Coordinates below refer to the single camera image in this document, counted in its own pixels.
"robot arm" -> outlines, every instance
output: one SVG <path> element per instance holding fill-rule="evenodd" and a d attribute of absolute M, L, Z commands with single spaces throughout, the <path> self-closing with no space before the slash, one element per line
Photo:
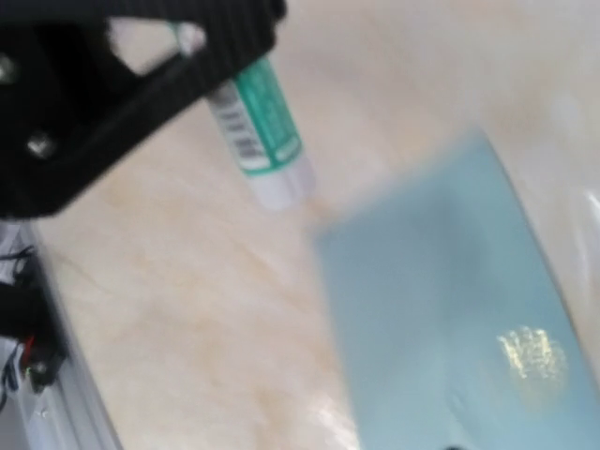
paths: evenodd
<path fill-rule="evenodd" d="M 0 2 L 0 218 L 52 215 L 157 128 L 275 45 L 284 0 Z M 146 75 L 111 17 L 196 23 L 206 45 Z"/>

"barcode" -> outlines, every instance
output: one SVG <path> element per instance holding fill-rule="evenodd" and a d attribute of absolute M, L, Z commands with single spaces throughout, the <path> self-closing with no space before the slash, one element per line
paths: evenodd
<path fill-rule="evenodd" d="M 240 166 L 249 171 L 270 167 L 271 161 L 235 85 L 226 83 L 209 99 L 211 109 Z"/>

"marble surface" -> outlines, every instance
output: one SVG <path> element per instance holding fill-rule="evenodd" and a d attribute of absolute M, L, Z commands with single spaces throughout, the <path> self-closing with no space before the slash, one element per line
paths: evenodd
<path fill-rule="evenodd" d="M 600 373 L 599 54 L 593 0 L 291 1 L 311 201 L 263 211 L 200 103 L 40 224 L 125 448 L 356 448 L 310 233 L 473 125 Z"/>

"red wire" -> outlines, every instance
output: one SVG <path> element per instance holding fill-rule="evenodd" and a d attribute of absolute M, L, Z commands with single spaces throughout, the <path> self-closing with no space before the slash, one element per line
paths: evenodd
<path fill-rule="evenodd" d="M 36 340 L 36 337 L 32 335 L 25 341 L 25 347 L 22 350 L 21 361 L 19 363 L 21 370 L 25 370 L 27 364 L 29 363 L 29 357 L 31 356 L 31 348 L 34 345 L 34 340 Z"/>

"white glue stick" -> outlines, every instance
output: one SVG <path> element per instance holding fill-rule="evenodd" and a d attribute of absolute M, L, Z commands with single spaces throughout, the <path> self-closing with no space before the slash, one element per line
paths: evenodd
<path fill-rule="evenodd" d="M 203 45 L 193 24 L 173 26 L 180 52 Z M 207 96 L 225 141 L 259 202 L 281 210 L 315 188 L 315 176 L 271 64 L 263 58 Z"/>

